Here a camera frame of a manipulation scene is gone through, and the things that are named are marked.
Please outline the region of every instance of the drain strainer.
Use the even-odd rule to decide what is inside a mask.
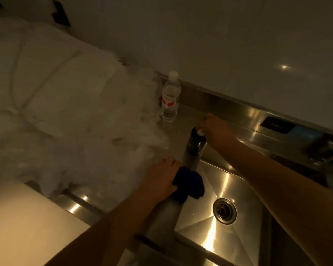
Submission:
[[[226,225],[231,225],[237,218],[237,210],[234,204],[224,198],[220,198],[214,202],[213,214],[219,222]]]

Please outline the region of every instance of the stainless steel sink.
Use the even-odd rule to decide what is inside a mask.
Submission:
[[[205,195],[188,198],[175,232],[218,265],[256,266],[259,261],[263,204],[239,176],[200,161]]]

